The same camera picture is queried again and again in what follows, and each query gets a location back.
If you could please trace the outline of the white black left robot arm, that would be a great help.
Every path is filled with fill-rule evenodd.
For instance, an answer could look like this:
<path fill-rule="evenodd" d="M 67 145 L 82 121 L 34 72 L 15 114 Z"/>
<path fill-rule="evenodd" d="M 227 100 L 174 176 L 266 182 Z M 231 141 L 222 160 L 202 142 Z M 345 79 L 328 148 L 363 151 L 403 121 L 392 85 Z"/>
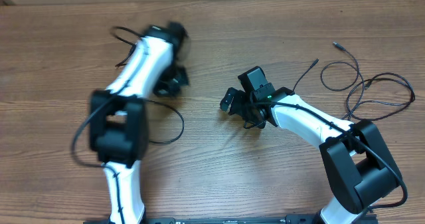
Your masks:
<path fill-rule="evenodd" d="M 147 151 L 149 96 L 175 97 L 189 78 L 179 52 L 189 38 L 184 26 L 151 25 L 138 34 L 120 75 L 90 97 L 90 149 L 97 153 L 109 188 L 112 210 L 106 223 L 143 223 L 141 160 Z"/>

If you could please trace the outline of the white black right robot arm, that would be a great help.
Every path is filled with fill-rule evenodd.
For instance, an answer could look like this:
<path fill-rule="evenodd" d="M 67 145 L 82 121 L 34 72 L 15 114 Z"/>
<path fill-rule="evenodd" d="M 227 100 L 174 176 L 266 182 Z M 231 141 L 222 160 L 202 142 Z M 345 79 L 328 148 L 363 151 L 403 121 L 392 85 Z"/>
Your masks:
<path fill-rule="evenodd" d="M 247 128 L 267 122 L 289 130 L 321 154 L 333 193 L 314 223 L 361 223 L 378 200 L 397 187 L 406 189 L 401 172 L 379 129 L 368 120 L 352 123 L 334 118 L 304 102 L 288 88 L 229 88 L 220 109 L 237 114 Z"/>

